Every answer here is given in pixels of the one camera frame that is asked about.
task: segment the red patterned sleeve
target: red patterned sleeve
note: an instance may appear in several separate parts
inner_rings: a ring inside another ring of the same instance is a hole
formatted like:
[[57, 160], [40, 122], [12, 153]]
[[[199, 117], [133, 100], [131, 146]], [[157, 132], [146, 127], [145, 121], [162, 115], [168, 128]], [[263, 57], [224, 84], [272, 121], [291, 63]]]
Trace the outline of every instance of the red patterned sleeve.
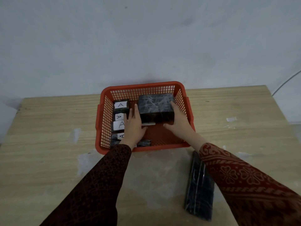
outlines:
[[41, 226], [117, 225], [116, 201], [132, 151], [111, 149], [43, 221]]
[[213, 144], [204, 144], [200, 156], [239, 226], [301, 225], [294, 191]]

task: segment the hand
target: hand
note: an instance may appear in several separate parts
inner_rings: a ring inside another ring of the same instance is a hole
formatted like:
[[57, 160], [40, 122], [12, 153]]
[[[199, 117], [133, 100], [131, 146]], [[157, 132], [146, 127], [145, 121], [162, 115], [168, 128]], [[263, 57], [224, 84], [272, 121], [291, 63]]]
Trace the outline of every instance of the hand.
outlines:
[[126, 114], [123, 118], [124, 122], [124, 138], [120, 144], [128, 145], [132, 150], [136, 144], [142, 139], [147, 127], [141, 128], [141, 118], [137, 104], [135, 104], [135, 113], [132, 115], [130, 109], [129, 119], [126, 119]]
[[173, 125], [164, 124], [164, 127], [175, 136], [187, 141], [191, 134], [194, 133], [194, 130], [190, 126], [185, 113], [173, 101], [171, 101], [171, 106], [175, 112], [175, 121]]

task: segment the wood grain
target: wood grain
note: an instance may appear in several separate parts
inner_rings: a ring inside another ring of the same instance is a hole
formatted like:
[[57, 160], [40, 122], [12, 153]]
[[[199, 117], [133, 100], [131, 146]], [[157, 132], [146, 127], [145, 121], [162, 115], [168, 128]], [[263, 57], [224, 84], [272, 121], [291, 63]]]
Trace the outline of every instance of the wood grain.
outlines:
[[[267, 87], [192, 89], [187, 96], [198, 133], [231, 153], [254, 154], [253, 166], [301, 194], [300, 144]], [[99, 100], [79, 95], [22, 101], [0, 150], [0, 225], [39, 225], [79, 182], [77, 156], [94, 148]], [[75, 128], [82, 132], [70, 145]], [[173, 209], [149, 209], [123, 187], [118, 224], [209, 225], [183, 211], [183, 198], [170, 199]], [[214, 203], [210, 225], [237, 225], [226, 203]]]

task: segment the person's left hand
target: person's left hand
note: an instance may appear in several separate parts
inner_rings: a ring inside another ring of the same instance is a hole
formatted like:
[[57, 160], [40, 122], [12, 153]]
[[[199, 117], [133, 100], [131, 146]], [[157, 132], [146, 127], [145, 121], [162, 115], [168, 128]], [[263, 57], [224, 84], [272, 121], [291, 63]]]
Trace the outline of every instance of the person's left hand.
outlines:
[[147, 129], [147, 127], [141, 128], [141, 118], [137, 104], [135, 104], [134, 115], [132, 115], [132, 109], [130, 109], [129, 119], [126, 119], [126, 114], [124, 114], [123, 122], [124, 138], [120, 141], [120, 144], [126, 144], [133, 150]]

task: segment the basket mesh side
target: basket mesh side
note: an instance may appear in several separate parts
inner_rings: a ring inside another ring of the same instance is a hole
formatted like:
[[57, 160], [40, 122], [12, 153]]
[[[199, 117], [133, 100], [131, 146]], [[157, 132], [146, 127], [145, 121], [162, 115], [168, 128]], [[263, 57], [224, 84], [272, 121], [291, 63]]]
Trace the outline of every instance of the basket mesh side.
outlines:
[[107, 96], [105, 96], [103, 118], [102, 118], [101, 140], [100, 140], [100, 146], [102, 147], [110, 148], [112, 120], [113, 120], [113, 103], [108, 99]]
[[140, 95], [145, 94], [161, 94], [161, 93], [174, 93], [175, 86], [160, 86], [141, 89], [124, 89], [113, 90], [111, 94], [114, 100], [130, 99], [131, 101], [137, 101]]
[[175, 96], [175, 102], [177, 103], [177, 105], [179, 106], [179, 108], [186, 114], [186, 109], [185, 109], [185, 105], [184, 105], [184, 100], [183, 100], [183, 96], [181, 93], [181, 89], [178, 91], [177, 95]]

